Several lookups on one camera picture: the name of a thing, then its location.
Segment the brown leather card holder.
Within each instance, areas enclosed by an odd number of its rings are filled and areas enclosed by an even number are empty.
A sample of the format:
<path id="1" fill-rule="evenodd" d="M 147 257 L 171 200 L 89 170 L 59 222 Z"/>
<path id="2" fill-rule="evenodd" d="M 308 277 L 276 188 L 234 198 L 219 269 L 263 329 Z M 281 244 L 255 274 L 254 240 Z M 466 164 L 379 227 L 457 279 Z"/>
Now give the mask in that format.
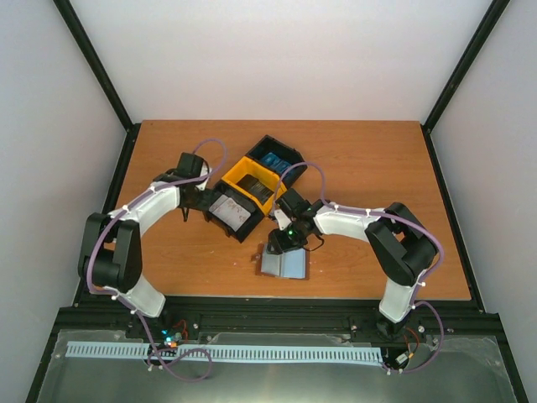
<path id="1" fill-rule="evenodd" d="M 267 245 L 258 245 L 257 252 L 251 257 L 255 264 L 255 274 L 288 280 L 308 280 L 310 278 L 309 252 L 298 249 L 283 254 L 269 254 Z"/>

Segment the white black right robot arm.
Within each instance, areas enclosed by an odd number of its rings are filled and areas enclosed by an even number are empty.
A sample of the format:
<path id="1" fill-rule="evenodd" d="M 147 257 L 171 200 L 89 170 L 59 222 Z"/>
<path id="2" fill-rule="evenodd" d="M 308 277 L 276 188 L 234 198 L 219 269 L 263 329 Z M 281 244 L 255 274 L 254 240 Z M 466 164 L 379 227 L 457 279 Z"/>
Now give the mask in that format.
<path id="1" fill-rule="evenodd" d="M 385 209 L 348 207 L 323 198 L 311 203 L 291 189 L 276 201 L 274 217 L 279 227 L 268 235 L 266 254 L 305 249 L 310 236 L 369 243 L 387 277 L 379 313 L 393 324 L 415 308 L 418 289 L 445 258 L 440 241 L 398 202 Z"/>

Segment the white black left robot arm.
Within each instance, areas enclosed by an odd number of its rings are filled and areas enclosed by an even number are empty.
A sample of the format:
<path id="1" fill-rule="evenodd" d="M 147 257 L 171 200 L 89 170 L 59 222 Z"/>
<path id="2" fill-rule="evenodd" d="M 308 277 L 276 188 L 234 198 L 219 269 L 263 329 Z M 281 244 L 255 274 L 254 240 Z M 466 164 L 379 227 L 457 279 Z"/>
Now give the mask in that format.
<path id="1" fill-rule="evenodd" d="M 157 338 L 173 332 L 175 318 L 164 310 L 165 297 L 143 276 L 142 236 L 161 218 L 179 208 L 206 211 L 213 191 L 206 188 L 209 164 L 183 153 L 178 165 L 158 175 L 134 200 L 108 213 L 86 219 L 78 263 L 80 277 L 94 295 L 110 296 L 133 313 Z"/>

